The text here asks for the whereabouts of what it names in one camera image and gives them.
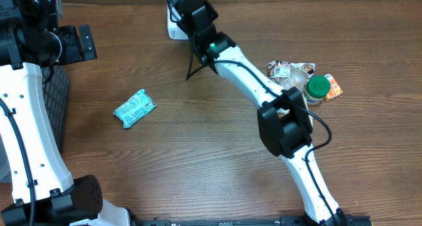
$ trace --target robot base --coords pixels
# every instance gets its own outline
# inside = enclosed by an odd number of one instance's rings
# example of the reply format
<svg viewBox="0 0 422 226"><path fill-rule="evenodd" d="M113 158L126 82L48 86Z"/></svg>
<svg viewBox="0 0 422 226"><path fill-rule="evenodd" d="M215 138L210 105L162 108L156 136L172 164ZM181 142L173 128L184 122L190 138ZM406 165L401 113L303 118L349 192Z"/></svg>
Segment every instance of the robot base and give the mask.
<svg viewBox="0 0 422 226"><path fill-rule="evenodd" d="M208 220L208 221L170 221L152 220L137 221L131 226L314 226L310 224L306 215L303 216L283 216L279 219L242 219L242 220ZM338 226L371 226L369 216L346 215L346 221Z"/></svg>

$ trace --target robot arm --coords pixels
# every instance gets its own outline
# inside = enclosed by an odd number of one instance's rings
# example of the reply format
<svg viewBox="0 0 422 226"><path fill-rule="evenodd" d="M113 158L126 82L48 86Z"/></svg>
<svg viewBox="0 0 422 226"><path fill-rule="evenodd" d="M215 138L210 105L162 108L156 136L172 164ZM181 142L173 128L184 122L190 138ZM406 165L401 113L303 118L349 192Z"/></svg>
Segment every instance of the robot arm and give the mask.
<svg viewBox="0 0 422 226"><path fill-rule="evenodd" d="M57 149L41 68L97 57L89 26L79 27L80 40L74 26L58 25L62 12L60 0L0 0L1 107L10 111L0 110L0 133L15 201L1 216L8 226L129 226L128 211L102 198L96 177L73 179Z"/></svg>
<svg viewBox="0 0 422 226"><path fill-rule="evenodd" d="M294 90L283 91L283 87L270 81L248 61L228 36L217 33L212 21L218 15L206 0L169 0L167 13L170 37L191 38L198 60L203 65L210 64L211 69L232 82L258 109L260 137L268 150L286 163L302 195L307 216L317 224L330 222L335 225L329 208L334 213L341 212L341 209L325 185L313 152L309 154L309 165L328 206L319 196L304 161L305 154L313 147L308 116L283 102L283 99L288 99L306 108L300 92L298 95ZM256 76L236 64L224 61L243 63ZM258 80L276 96L269 94ZM276 113L279 108L290 109L290 113L279 119Z"/></svg>

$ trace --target green bottle cap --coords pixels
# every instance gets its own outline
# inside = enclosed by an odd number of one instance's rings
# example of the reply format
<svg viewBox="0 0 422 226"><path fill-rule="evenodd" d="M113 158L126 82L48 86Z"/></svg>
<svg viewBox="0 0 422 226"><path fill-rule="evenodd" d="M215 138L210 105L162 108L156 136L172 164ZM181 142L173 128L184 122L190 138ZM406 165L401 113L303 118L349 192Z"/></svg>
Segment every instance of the green bottle cap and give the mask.
<svg viewBox="0 0 422 226"><path fill-rule="evenodd" d="M330 92L331 84L324 76L314 76L306 84L306 92L313 98L323 98Z"/></svg>

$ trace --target black wire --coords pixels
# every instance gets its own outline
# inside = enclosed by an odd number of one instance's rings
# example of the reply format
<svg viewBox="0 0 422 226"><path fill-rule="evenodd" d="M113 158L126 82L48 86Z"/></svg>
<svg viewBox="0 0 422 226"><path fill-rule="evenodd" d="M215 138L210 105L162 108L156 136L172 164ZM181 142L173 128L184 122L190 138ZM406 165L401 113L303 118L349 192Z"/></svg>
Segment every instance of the black wire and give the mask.
<svg viewBox="0 0 422 226"><path fill-rule="evenodd" d="M193 45L193 51L196 54L199 54L198 47L196 46L196 42L195 42L195 37L196 37L196 31L194 31L193 34L192 34L192 45Z"/></svg>
<svg viewBox="0 0 422 226"><path fill-rule="evenodd" d="M170 21L176 23L177 25L179 25L181 27L181 29L184 31L184 33L186 33L187 39L189 40L189 52L191 53L191 58L189 60L189 69L188 69L187 75L186 75L186 81L188 81L188 79L190 77L192 77L192 75L191 75L192 65L193 65L193 42L192 42L192 37L191 37L191 35L189 35L189 33L188 33L185 25L183 25L183 23L182 23L182 19L183 18L180 19L180 20L173 20L172 19L173 15L175 16L175 14L174 14L174 12L172 10L173 7L170 7L170 2L168 0L167 0L167 7L169 8L169 11L170 11Z"/></svg>
<svg viewBox="0 0 422 226"><path fill-rule="evenodd" d="M238 66L244 68L245 70L247 70L249 72L249 74L251 74L256 79L256 81L266 90L266 92L268 92L269 94L273 95L276 98L279 97L279 95L276 94L276 93L274 93L248 66L246 66L243 63L238 62L238 61L230 61L230 60L212 61L211 63L202 65L199 68L195 69L191 73L191 76L194 75L194 74L196 74L198 71L200 71L201 69L203 69L205 67L208 67L210 65L215 65L215 64L218 64L218 63L230 63L230 64L238 65ZM309 158L308 158L309 157L309 154L312 151L315 151L315 150L317 150L319 148L322 148L322 147L324 147L324 146L326 146L326 145L328 145L330 143L330 141L332 139L332 133L331 133L330 127L319 116L317 116L313 112L311 112L311 111L309 111L307 109L304 109L302 107L299 107L298 105L295 105L295 104L293 104L292 102L290 102L288 100L284 100L284 101L287 102L288 104L290 104L291 106L293 106L294 109L303 111L306 114L308 114L311 117L313 117L314 119L316 119L327 130L327 133L328 133L328 139L327 139L327 141L325 141L324 143L322 143L322 144L320 144L320 145L318 145L318 146L316 146L316 147L311 148L310 150L308 150L308 152L305 154L305 159L303 159L303 161L305 161L305 163L306 163L308 172L309 172L309 174L310 174L310 176L312 178L312 181L314 182L315 188L318 191L319 196L321 197L322 201L324 202L325 206L327 207L328 211L330 212L330 215L331 215L331 217L332 217L332 219L334 221L334 225L337 226L337 220L336 220L336 217L334 215L334 212L331 210L330 205L328 204L328 202L327 202L324 194L322 193L321 189L319 188L319 185L317 183L317 180L315 179L315 176L314 176L314 174L312 172L311 166L309 165Z"/></svg>
<svg viewBox="0 0 422 226"><path fill-rule="evenodd" d="M42 28L42 30L43 30L48 25L48 17L49 17L49 15L48 15L48 11L47 11L48 1L47 0L41 0L41 1L42 1L42 7L44 9L44 14L43 14L43 23L44 23L44 25L43 25L43 28Z"/></svg>
<svg viewBox="0 0 422 226"><path fill-rule="evenodd" d="M35 201L36 201L36 197L35 197L34 180L32 178L32 172L31 172L31 168L29 166L29 161L28 161L28 154L26 153L24 140L22 139L22 135L20 134L20 131L19 131L18 125L15 121L15 118L13 118L13 114L11 113L11 111L7 107L6 103L1 98L0 98L0 106L1 106L1 108L3 108L3 111L7 114L7 117L9 118L9 122L11 123L13 131L15 132L15 135L16 135L16 139L18 141L20 154L22 155L22 160L23 160L24 168L25 168L25 172L26 172L26 178L28 179L28 187L29 187L30 199L31 199L31 202L30 202L31 214L30 214L30 219L29 219L29 225L33 226L34 222L35 222Z"/></svg>
<svg viewBox="0 0 422 226"><path fill-rule="evenodd" d="M335 226L337 226L337 220L336 220L336 217L334 216L334 212L331 210L331 207L330 207L330 205L328 205L328 202L327 202L327 200L326 200L326 198L325 198L325 196L324 196L324 194L322 193L322 191L321 191L321 189L319 188L319 185L318 185L318 183L317 183L317 180L315 179L315 176L314 176L314 174L312 173L312 169L311 169L311 166L309 165L309 154L312 152L312 151L315 151L315 150L317 150L317 149L320 149L320 148L322 148L322 147L324 147L324 146L327 146L329 143L330 143L330 141L331 141L331 139L332 139L332 133L331 133L331 129L330 129L330 127L327 125L327 123L325 123L319 116L317 116L315 113L313 113L313 112L311 112L311 111L309 111L309 110L307 110L307 109L305 109L305 108L302 108L302 107L299 107L298 105L295 105L295 104L293 104L292 102L290 102L290 101L288 101L288 100L284 100L285 102L287 102L288 104L290 104L290 105L292 105L292 106L294 106L294 108L295 109L298 109L298 110L301 110L301 111L303 111L303 112L305 112L306 114L308 114L308 115L310 115L311 117L313 117L314 119L316 119L326 130L327 130L327 133L328 133L328 139L324 142L324 143L322 143L322 144L319 144L318 146L316 146L316 147L314 147L314 148L311 148L310 150L308 150L308 152L305 154L305 158L303 159L303 161L305 161L305 163L306 163L306 168L308 169L308 172L309 172L309 174L310 174L310 176L311 176L311 178L312 178L312 181L314 182L314 185L315 185L315 188L316 188L316 190L318 191L318 193L319 193L319 196L321 197L321 199L322 199L322 201L324 202L324 204L325 204L325 206L327 207L327 209L328 209L328 211L330 212L330 215L331 215L331 217L332 217L332 219L333 219L333 221L334 221L334 225Z"/></svg>
<svg viewBox="0 0 422 226"><path fill-rule="evenodd" d="M48 74L48 77L46 78L46 80L44 80L42 82L42 84L49 83L51 81L51 79L53 78L53 75L54 75L54 67L53 67L53 65L48 66L48 68L50 69L50 72Z"/></svg>

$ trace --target white plastic casing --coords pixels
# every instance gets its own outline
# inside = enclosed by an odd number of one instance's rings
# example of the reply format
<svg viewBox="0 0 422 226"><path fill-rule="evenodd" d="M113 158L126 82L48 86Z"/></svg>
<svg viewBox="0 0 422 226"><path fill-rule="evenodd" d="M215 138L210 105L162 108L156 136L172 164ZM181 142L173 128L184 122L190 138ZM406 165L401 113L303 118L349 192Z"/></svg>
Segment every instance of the white plastic casing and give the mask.
<svg viewBox="0 0 422 226"><path fill-rule="evenodd" d="M282 94L283 87L276 84L260 72L242 53L239 47L229 47L220 53L217 61L230 60L241 62L254 72L264 84L277 95ZM258 81L244 68L231 63L217 63L217 73L232 82L257 108L262 107L264 101L271 102L275 97L266 93L265 89Z"/></svg>
<svg viewBox="0 0 422 226"><path fill-rule="evenodd" d="M179 20L180 16L179 13L172 8L173 11L173 20ZM172 22L170 20L170 10L167 8L167 29L169 32L169 37L173 40L187 40L187 35L178 27L178 25L175 22Z"/></svg>
<svg viewBox="0 0 422 226"><path fill-rule="evenodd" d="M96 219L84 219L71 223L69 226L97 225L97 226L129 226L130 218L126 209L114 206L107 200L103 200L103 208Z"/></svg>
<svg viewBox="0 0 422 226"><path fill-rule="evenodd" d="M41 68L23 63L23 68L0 67L0 95L13 115L22 135L32 172L36 199L50 197L50 190L64 192L73 185L73 178L57 149L53 131L45 110ZM20 148L8 118L0 114L0 133L3 139L13 182L13 199L30 202L28 180Z"/></svg>
<svg viewBox="0 0 422 226"><path fill-rule="evenodd" d="M244 65L248 66L249 69L254 72L258 78L274 93L281 95L283 87L277 85L273 81L269 80L265 75L263 75L251 62L246 59L239 47L230 47L226 49L220 53L220 56L216 60L242 62ZM262 107L262 103L264 101L271 102L275 99L273 95L265 92L265 89L261 86L261 84L259 84L256 79L243 67L239 67L231 63L216 63L216 70L221 77L224 77L232 82L253 103L257 109ZM312 145L303 146L294 153L295 157L293 159L288 159L284 156L280 157L286 163L287 168L290 170L290 173L293 176L293 179L295 180L295 183L302 195L307 215L312 220L319 223L322 220L330 219L331 214L322 201L322 198L319 196L318 190L315 187L311 175L309 174L309 171L306 167L306 163L303 161L305 154L311 148ZM339 205L333 199L327 189L327 186L315 161L313 152L309 154L309 161L311 170L316 179L316 182L318 183L318 186L324 194L324 197L326 198L331 210L333 213L336 213Z"/></svg>
<svg viewBox="0 0 422 226"><path fill-rule="evenodd" d="M288 159L284 156L280 156L281 159L286 163L295 183L302 195L303 204L305 205L306 214L315 222L321 222L322 220L328 220L331 218L331 214L328 208L325 206L324 201L319 196L318 190L312 181L311 175L307 169L305 161L306 153L313 148L313 146L304 146L295 152L293 159ZM309 166L311 167L312 174L315 177L316 183L321 189L322 194L326 198L328 205L330 206L333 213L339 208L338 203L333 199L327 186L322 178L321 172L319 171L317 162L315 161L314 152L308 155Z"/></svg>

